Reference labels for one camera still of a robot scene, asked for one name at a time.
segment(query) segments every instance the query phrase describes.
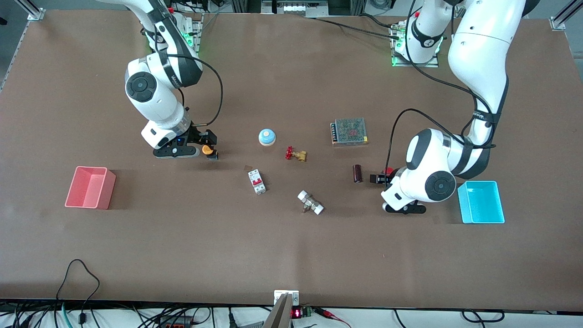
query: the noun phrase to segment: blue button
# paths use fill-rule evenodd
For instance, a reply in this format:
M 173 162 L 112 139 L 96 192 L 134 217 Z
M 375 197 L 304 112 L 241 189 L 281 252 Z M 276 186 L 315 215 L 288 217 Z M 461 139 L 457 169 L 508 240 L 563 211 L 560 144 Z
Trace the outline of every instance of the blue button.
M 275 132 L 271 129 L 263 129 L 259 133 L 259 143 L 263 146 L 271 146 L 275 142 Z

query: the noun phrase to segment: red digital display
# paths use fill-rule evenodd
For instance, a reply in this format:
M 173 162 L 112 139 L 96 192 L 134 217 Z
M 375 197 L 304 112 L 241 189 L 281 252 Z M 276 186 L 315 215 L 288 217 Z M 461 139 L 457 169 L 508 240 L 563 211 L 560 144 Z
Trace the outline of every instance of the red digital display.
M 299 319 L 299 318 L 301 318 L 301 309 L 293 309 L 293 310 L 291 310 L 291 318 L 292 319 Z

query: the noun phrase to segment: gray floor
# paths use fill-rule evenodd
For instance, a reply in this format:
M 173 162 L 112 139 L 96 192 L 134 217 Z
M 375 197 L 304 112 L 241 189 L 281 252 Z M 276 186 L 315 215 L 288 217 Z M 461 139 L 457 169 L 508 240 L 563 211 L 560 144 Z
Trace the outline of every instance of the gray floor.
M 390 11 L 380 10 L 367 4 L 366 12 L 372 15 L 406 16 L 411 0 L 399 0 Z M 33 0 L 33 2 L 45 9 L 125 9 L 123 6 L 104 4 L 95 0 Z M 541 0 L 540 4 L 530 14 L 530 18 L 548 18 L 556 14 L 570 0 Z M 8 21 L 8 25 L 0 26 L 0 76 L 4 77 L 22 31 L 26 25 L 24 10 L 12 0 L 1 0 L 0 17 Z M 583 81 L 583 11 L 577 13 L 567 23 L 567 39 L 573 53 L 575 63 L 579 68 Z

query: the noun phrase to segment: white floor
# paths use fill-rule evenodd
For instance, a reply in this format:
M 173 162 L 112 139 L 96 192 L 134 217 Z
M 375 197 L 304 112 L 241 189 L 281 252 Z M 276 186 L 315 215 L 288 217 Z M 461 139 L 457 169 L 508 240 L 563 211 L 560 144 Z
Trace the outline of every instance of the white floor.
M 348 322 L 352 328 L 400 328 L 395 314 L 389 309 L 328 309 L 337 317 Z M 85 328 L 97 328 L 89 311 Z M 139 316 L 131 310 L 95 310 L 96 319 L 101 328 L 137 328 L 142 322 Z M 145 316 L 153 316 L 159 313 L 157 309 L 140 310 Z M 215 308 L 215 328 L 228 328 L 229 318 L 227 308 Z M 195 316 L 195 321 L 202 321 L 209 311 L 201 309 Z M 494 319 L 500 315 L 492 313 L 479 313 L 484 320 Z M 237 324 L 241 327 L 264 321 L 269 312 L 262 308 L 233 308 L 233 315 Z M 73 328 L 80 328 L 77 324 L 79 311 L 68 314 Z M 432 311 L 432 310 L 399 310 L 399 317 L 407 328 L 480 328 L 480 324 L 465 321 L 460 312 L 456 311 Z M 10 327 L 14 320 L 13 315 L 0 317 L 0 327 Z M 60 328 L 66 328 L 60 311 L 58 312 L 58 324 Z M 30 327 L 35 325 L 37 319 L 33 319 Z M 318 315 L 297 319 L 293 321 L 295 328 L 304 328 L 316 324 L 315 328 L 347 328 L 341 322 L 324 319 Z M 211 328 L 212 320 L 198 324 L 194 328 Z M 583 327 L 583 316 L 564 316 L 550 314 L 521 314 L 506 313 L 503 321 L 498 323 L 486 323 L 486 328 L 580 328 Z M 40 328 L 55 328 L 52 313 L 48 313 L 42 321 Z

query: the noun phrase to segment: cyan plastic bin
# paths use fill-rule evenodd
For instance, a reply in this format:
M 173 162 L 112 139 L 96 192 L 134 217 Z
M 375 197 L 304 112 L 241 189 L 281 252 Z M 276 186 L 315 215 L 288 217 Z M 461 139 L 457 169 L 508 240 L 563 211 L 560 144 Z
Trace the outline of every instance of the cyan plastic bin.
M 458 197 L 464 223 L 504 223 L 496 181 L 466 181 L 458 188 Z

